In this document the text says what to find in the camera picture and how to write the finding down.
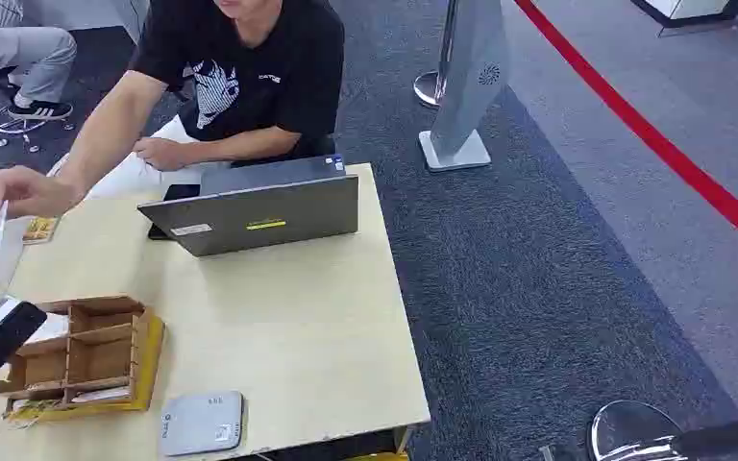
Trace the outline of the person's left hand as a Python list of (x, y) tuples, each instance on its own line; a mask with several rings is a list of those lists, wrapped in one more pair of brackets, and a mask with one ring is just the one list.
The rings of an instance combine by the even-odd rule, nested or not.
[(165, 138), (143, 137), (134, 144), (132, 151), (159, 171), (177, 171), (190, 164), (186, 145)]

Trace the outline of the person's right hand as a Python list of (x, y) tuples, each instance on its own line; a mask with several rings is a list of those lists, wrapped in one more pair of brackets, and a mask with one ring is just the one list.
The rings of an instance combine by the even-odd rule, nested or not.
[(0, 209), (7, 203), (7, 217), (63, 216), (85, 197), (84, 190), (58, 177), (47, 177), (23, 166), (0, 170)]

